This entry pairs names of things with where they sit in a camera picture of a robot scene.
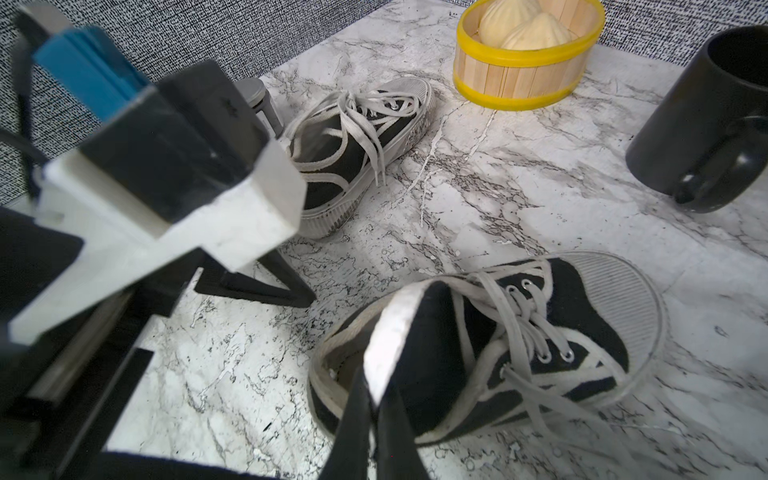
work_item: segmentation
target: blue component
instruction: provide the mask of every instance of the blue component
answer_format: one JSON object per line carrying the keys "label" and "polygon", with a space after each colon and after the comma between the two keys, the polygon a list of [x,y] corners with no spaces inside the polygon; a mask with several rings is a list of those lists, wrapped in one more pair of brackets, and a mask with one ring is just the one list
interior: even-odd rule
{"label": "blue component", "polygon": [[63,31],[49,38],[34,57],[102,122],[151,84],[98,27]]}

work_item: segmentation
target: gray container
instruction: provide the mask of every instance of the gray container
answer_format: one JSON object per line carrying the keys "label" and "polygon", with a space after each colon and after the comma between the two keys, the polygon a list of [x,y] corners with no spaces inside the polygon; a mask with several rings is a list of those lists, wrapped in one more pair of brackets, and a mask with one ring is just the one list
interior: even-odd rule
{"label": "gray container", "polygon": [[272,95],[264,86],[264,82],[258,78],[243,78],[235,82],[235,87],[253,109],[253,113],[264,123],[266,130],[275,138],[280,137],[284,130],[283,121],[275,109]]}

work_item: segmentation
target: black bracket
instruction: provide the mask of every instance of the black bracket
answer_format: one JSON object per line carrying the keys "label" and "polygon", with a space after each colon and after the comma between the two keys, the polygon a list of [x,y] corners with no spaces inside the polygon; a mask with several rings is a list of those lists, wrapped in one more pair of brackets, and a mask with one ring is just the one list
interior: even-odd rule
{"label": "black bracket", "polygon": [[194,291],[296,308],[307,308],[315,301],[315,293],[280,252],[272,250],[259,258],[258,262],[287,288],[268,285],[242,273],[228,272],[216,260],[207,257],[203,262],[203,274],[200,275]]}

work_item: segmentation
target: black cable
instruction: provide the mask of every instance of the black cable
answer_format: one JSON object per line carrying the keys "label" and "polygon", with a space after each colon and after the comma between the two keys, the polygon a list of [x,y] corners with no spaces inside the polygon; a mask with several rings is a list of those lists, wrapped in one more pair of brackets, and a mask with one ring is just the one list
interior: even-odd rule
{"label": "black cable", "polygon": [[[26,140],[28,144],[25,149],[16,148],[22,151],[22,170],[25,175],[27,192],[29,192],[30,197],[34,200],[40,196],[40,187],[35,183],[35,167],[32,164],[41,164],[40,161],[45,158],[45,155],[40,157],[40,151],[31,144],[32,113],[30,97],[32,95],[32,52],[33,48],[26,38],[19,37],[16,39],[16,43],[14,43],[11,49],[11,74],[13,89],[16,92],[16,104],[18,106],[19,136]],[[35,149],[37,154],[28,153],[26,151],[28,147]]]}
{"label": "black cable", "polygon": [[0,143],[9,145],[16,150],[28,155],[29,159],[36,165],[43,166],[48,163],[48,158],[37,149],[29,140],[12,131],[0,127]]}

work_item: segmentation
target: black mug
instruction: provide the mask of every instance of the black mug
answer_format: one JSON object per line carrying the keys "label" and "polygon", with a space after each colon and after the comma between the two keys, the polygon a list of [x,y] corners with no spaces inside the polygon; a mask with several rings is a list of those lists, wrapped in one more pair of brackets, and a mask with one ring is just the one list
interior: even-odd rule
{"label": "black mug", "polygon": [[696,54],[627,149],[641,182],[711,212],[768,164],[768,26],[732,28]]}

